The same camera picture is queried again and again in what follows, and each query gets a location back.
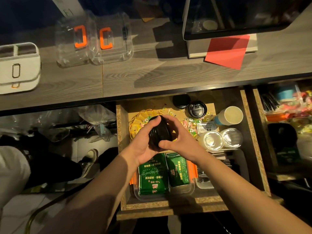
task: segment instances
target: forearm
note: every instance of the forearm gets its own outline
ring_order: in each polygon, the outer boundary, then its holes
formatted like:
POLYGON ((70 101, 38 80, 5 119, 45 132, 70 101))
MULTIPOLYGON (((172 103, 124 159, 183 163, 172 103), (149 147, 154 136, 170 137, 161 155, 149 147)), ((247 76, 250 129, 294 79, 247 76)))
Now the forearm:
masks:
POLYGON ((40 233, 102 233, 137 167, 132 152, 125 149, 40 233))
POLYGON ((311 233, 312 229, 207 152, 195 161, 205 171, 245 233, 311 233))

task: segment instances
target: wooden countertop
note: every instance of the wooden countertop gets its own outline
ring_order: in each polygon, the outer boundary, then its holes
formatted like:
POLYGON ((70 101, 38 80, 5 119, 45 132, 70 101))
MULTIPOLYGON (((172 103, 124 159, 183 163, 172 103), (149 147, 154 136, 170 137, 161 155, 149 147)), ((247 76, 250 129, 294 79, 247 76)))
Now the wooden countertop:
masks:
POLYGON ((194 91, 258 84, 288 75, 305 77, 308 75, 305 73, 312 72, 311 19, 312 5, 285 30, 258 34, 258 51, 245 55, 241 70, 210 64, 203 58, 187 59, 182 27, 166 18, 147 23, 131 20, 133 57, 102 67, 88 64, 59 68, 55 61, 53 27, 18 33, 13 40, 9 35, 1 35, 2 43, 36 43, 42 69, 40 83, 33 91, 0 95, 0 111, 81 100, 88 104, 95 102, 89 99, 117 100, 163 90, 194 91))

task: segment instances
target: hand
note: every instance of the hand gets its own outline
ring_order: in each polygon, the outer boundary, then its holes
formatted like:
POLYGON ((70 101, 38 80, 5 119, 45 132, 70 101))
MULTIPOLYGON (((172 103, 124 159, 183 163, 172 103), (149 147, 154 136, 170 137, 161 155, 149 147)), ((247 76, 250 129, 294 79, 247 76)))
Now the hand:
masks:
POLYGON ((197 163, 196 155, 200 151, 205 151, 205 149, 200 146, 200 144, 193 138, 193 136, 188 132, 187 129, 181 124, 181 122, 176 118, 169 115, 163 115, 166 118, 167 123, 173 133, 173 137, 176 137, 176 141, 162 140, 159 142, 158 146, 164 150, 172 150, 180 154, 186 160, 193 163, 197 163))
POLYGON ((151 148, 149 146, 149 132, 160 122, 160 116, 148 122, 142 129, 139 130, 137 135, 128 146, 130 153, 133 154, 134 158, 137 160, 138 165, 149 161, 154 155, 161 151, 159 148, 151 148))

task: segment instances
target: left hand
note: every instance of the left hand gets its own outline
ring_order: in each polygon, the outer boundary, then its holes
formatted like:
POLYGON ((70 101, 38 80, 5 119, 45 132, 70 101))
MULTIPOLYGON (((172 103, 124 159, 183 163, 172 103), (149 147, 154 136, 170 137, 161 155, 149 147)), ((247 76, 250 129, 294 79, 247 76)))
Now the left hand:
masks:
POLYGON ((151 148, 149 145, 149 132, 160 122, 160 116, 148 122, 142 129, 140 129, 128 146, 129 152, 137 160, 138 165, 149 161, 154 155, 162 150, 160 148, 151 148))

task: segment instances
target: right hand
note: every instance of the right hand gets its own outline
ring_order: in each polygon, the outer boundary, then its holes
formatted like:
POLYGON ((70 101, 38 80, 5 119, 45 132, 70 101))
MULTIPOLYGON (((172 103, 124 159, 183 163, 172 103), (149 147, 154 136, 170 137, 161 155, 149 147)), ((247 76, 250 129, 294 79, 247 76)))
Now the right hand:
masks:
POLYGON ((176 135, 173 135, 173 137, 177 137, 177 140, 174 142, 162 140, 159 142, 158 146, 162 149, 175 151, 186 160, 197 163, 197 154, 200 151, 205 151, 205 149, 200 146, 176 117, 170 115, 162 116, 166 118, 171 131, 175 131, 176 135))

